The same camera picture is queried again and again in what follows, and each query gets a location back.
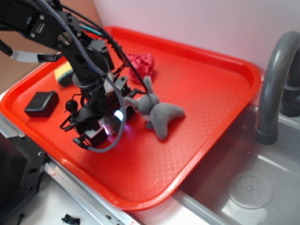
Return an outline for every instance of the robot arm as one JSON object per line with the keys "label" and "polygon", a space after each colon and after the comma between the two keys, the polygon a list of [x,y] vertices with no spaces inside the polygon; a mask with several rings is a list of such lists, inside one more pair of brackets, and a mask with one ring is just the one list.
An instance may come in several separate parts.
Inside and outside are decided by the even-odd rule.
{"label": "robot arm", "polygon": [[[2,0],[0,2],[0,30],[19,32],[25,38],[61,53],[57,55],[36,54],[33,58],[38,61],[56,61],[62,55],[69,61],[74,71],[73,83],[80,88],[82,93],[81,108],[78,109],[73,99],[68,101],[66,108],[71,114],[60,128],[65,131],[74,128],[80,135],[79,138],[74,138],[74,142],[80,147],[103,152],[94,148],[105,140],[107,135],[104,133],[105,127],[102,126],[103,118],[110,118],[117,110],[122,109],[125,119],[121,122],[117,142],[124,128],[126,111],[128,111],[122,97],[141,92],[131,91],[127,86],[126,77],[119,78],[119,73],[125,66],[130,65],[130,61],[113,38],[103,31],[103,37],[113,45],[117,55],[123,61],[123,66],[111,73],[114,65],[105,40],[93,39],[86,35],[82,32],[80,23],[81,21],[69,11],[63,11],[59,0],[46,2],[43,0]],[[17,55],[14,52],[18,52],[3,42],[0,42],[0,50],[10,57],[14,57]]]}

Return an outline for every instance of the plush bunny ear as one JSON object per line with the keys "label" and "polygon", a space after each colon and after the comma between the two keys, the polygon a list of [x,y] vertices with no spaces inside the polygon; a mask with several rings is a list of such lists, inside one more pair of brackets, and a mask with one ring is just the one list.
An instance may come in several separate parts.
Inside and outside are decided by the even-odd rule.
{"label": "plush bunny ear", "polygon": [[145,83],[145,86],[146,86],[148,92],[149,92],[150,94],[154,94],[153,88],[152,88],[151,77],[145,76],[145,77],[144,77],[144,83]]}
{"label": "plush bunny ear", "polygon": [[125,101],[128,105],[133,106],[133,107],[135,107],[135,108],[138,108],[138,106],[139,106],[139,102],[136,101],[135,99],[131,98],[131,97],[125,96],[125,97],[124,97],[124,101]]}

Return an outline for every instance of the led light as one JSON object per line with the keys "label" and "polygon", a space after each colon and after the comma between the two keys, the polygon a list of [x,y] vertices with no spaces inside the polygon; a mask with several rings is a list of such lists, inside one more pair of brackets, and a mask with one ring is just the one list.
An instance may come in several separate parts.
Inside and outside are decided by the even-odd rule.
{"label": "led light", "polygon": [[120,121],[123,120],[123,113],[120,110],[114,112],[115,117],[117,117]]}

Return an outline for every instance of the stuffed animal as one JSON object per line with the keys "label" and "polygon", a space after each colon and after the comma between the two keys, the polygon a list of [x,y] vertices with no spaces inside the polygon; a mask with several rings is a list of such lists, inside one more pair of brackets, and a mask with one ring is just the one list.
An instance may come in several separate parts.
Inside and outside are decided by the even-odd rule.
{"label": "stuffed animal", "polygon": [[175,118],[181,118],[185,115],[184,110],[176,105],[169,103],[160,103],[158,96],[154,94],[151,78],[144,77],[144,83],[148,94],[145,94],[139,100],[131,97],[124,97],[124,101],[133,107],[148,121],[146,128],[154,129],[159,139],[164,140],[168,136],[168,124]]}

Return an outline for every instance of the yellow sponge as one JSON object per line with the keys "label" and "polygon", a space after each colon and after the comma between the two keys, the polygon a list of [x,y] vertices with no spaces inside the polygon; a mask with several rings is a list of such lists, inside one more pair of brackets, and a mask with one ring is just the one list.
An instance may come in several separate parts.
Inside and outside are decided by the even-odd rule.
{"label": "yellow sponge", "polygon": [[54,70],[55,79],[62,87],[72,84],[73,69],[67,61]]}

